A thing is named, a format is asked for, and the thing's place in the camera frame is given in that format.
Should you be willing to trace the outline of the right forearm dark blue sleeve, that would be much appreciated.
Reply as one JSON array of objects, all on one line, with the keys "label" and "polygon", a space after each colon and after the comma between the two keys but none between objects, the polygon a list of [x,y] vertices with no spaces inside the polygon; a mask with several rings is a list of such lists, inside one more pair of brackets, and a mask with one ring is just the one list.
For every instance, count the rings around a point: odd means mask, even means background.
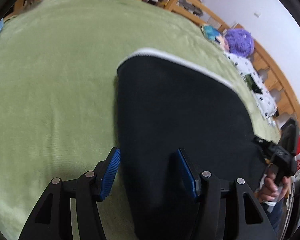
[{"label": "right forearm dark blue sleeve", "polygon": [[265,213],[274,229],[274,232],[278,234],[279,226],[281,224],[282,215],[283,215],[283,202],[284,200],[281,199],[277,204],[273,207],[271,212],[265,210]]}]

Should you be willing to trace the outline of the right hand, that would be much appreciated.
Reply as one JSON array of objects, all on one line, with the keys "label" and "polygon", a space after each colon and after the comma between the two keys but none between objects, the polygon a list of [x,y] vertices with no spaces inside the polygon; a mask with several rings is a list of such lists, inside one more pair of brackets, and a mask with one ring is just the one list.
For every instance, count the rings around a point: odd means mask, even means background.
[{"label": "right hand", "polygon": [[274,180],[276,175],[271,171],[267,171],[267,176],[264,178],[264,184],[262,188],[256,193],[256,198],[260,203],[262,202],[278,202],[289,191],[291,185],[291,178],[284,177],[282,179],[282,189],[279,191],[278,186]]}]

